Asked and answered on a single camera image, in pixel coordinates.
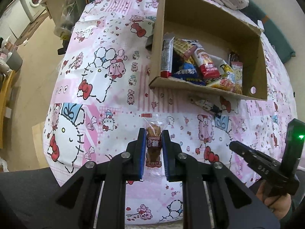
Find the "person right hand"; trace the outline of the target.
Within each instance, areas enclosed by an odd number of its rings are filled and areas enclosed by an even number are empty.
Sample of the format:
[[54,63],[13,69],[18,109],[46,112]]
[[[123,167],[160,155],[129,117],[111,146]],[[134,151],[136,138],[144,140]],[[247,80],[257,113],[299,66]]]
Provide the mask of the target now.
[[264,196],[266,182],[262,181],[259,189],[256,193],[256,197],[262,201],[279,219],[283,219],[289,212],[291,207],[291,195],[286,194],[282,196],[272,196],[266,197]]

